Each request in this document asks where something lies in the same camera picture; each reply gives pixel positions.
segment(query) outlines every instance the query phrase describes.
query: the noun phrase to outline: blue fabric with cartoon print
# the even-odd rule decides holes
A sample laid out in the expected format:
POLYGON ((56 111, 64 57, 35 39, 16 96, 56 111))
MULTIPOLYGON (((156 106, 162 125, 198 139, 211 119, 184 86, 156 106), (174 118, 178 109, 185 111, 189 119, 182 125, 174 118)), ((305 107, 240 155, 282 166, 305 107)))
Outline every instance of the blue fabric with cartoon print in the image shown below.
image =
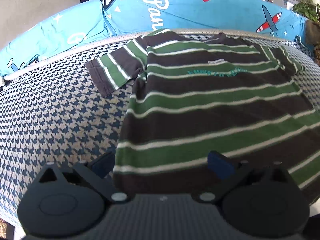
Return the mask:
POLYGON ((0 75, 111 36, 160 28, 218 28, 304 42, 306 18, 261 0, 91 0, 50 17, 0 51, 0 75))

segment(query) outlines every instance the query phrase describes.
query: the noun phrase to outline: green plant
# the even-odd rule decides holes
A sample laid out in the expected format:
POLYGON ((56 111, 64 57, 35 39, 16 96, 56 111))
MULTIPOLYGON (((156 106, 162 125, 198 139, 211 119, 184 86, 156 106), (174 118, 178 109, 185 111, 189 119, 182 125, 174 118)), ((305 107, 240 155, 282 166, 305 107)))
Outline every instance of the green plant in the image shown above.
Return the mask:
POLYGON ((293 6, 292 10, 311 21, 320 21, 320 6, 314 4, 312 0, 301 0, 300 3, 293 6))

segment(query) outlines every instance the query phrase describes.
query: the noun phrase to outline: houndstooth fabric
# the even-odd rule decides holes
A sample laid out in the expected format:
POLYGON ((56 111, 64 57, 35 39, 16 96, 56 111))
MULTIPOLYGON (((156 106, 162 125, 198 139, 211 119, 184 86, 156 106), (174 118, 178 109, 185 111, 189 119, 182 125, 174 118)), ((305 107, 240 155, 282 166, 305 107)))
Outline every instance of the houndstooth fabric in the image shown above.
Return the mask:
MULTIPOLYGON (((187 37, 206 40, 212 36, 187 37)), ((273 47, 281 44, 248 40, 273 47)), ((71 166, 79 160, 91 161, 106 151, 115 152, 132 82, 102 98, 84 63, 124 44, 66 57, 17 78, 0 92, 0 218, 14 226, 20 224, 17 205, 46 162, 71 166)), ((283 45, 306 67, 295 81, 320 109, 320 68, 304 54, 308 51, 298 41, 283 45)))

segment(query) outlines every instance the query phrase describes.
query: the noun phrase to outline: shirt sleeve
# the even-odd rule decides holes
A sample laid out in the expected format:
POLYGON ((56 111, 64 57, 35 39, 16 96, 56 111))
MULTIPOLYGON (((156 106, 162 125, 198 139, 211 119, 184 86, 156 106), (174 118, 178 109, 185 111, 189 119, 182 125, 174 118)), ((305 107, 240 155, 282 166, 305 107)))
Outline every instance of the shirt sleeve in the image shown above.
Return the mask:
POLYGON ((147 46, 138 37, 122 48, 85 64, 93 83, 105 97, 134 79, 145 68, 147 46))
POLYGON ((263 46, 263 50, 266 56, 270 60, 276 61, 289 76, 293 76, 304 70, 304 67, 298 61, 289 56, 287 50, 283 46, 280 46, 279 48, 263 46))

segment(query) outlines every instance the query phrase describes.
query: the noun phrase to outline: green and brown striped t-shirt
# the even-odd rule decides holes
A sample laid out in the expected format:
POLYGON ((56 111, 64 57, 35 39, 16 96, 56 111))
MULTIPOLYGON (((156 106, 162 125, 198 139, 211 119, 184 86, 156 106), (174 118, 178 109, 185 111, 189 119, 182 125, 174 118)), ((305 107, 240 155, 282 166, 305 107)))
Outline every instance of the green and brown striped t-shirt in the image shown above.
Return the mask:
POLYGON ((201 190, 211 150, 255 167, 280 161, 312 202, 320 194, 320 116, 284 47, 165 29, 86 64, 102 95, 135 79, 114 181, 128 193, 201 190))

